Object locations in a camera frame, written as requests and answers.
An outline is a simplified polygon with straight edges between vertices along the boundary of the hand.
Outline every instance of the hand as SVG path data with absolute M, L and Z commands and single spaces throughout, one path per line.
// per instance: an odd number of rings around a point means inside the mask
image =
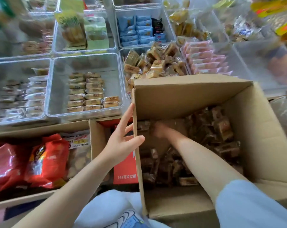
M 166 131 L 170 129 L 168 126 L 166 126 L 162 122 L 155 122 L 153 126 L 153 136 L 158 138 L 166 138 Z
M 107 159 L 110 159 L 113 166 L 125 160 L 126 157 L 138 148 L 145 140 L 144 136 L 133 135 L 124 137 L 128 132 L 133 130 L 133 123 L 127 126 L 129 119 L 133 116 L 134 103 L 131 103 L 127 111 L 124 113 L 116 130 L 111 135 L 106 147 L 101 152 Z

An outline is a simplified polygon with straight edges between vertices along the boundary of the finger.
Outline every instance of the finger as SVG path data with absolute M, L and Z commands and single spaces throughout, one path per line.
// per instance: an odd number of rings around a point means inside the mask
M 132 138 L 130 141 L 125 142 L 126 149 L 128 151 L 133 151 L 136 148 L 138 148 L 145 140 L 145 137 L 143 135 L 136 136 L 135 138 Z
M 130 136 L 125 136 L 123 137 L 123 139 L 127 142 L 130 141 L 132 138 L 134 138 L 134 135 L 130 135 Z
M 124 135 L 126 135 L 128 132 L 130 132 L 130 131 L 132 131 L 133 130 L 133 123 L 131 124 L 131 125 L 128 125 L 127 127 L 126 127 L 126 131 L 125 131 L 125 134 Z
M 135 104 L 131 103 L 129 108 L 126 110 L 126 112 L 122 116 L 122 118 L 121 118 L 121 120 L 117 126 L 117 130 L 120 131 L 122 134 L 124 134 L 124 132 L 126 130 L 126 125 L 128 124 L 128 121 L 130 120 L 130 118 L 133 116 L 134 107 L 135 107 Z

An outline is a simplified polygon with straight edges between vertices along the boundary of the forearm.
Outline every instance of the forearm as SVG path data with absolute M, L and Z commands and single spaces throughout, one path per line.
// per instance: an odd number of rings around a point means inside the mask
M 102 153 L 14 228 L 69 228 L 113 167 Z
M 185 137 L 171 128 L 165 131 L 165 137 L 178 150 L 188 168 L 206 190 L 213 203 L 221 190 L 235 179 L 244 179 L 215 153 Z

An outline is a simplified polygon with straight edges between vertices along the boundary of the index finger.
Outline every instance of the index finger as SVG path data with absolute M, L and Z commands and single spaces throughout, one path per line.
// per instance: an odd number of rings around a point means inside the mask
M 126 112 L 124 113 L 124 115 L 122 116 L 117 129 L 119 130 L 120 133 L 124 134 L 126 131 L 126 126 L 128 124 L 128 121 L 130 120 L 130 118 L 133 116 L 133 110 L 134 110 L 135 104 L 131 103 L 129 108 L 126 110 Z

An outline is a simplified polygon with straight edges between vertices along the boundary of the light blue sleeve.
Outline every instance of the light blue sleeve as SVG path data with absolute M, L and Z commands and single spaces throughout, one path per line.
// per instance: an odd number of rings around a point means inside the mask
M 287 228 L 287 210 L 249 181 L 226 185 L 215 210 L 221 228 Z

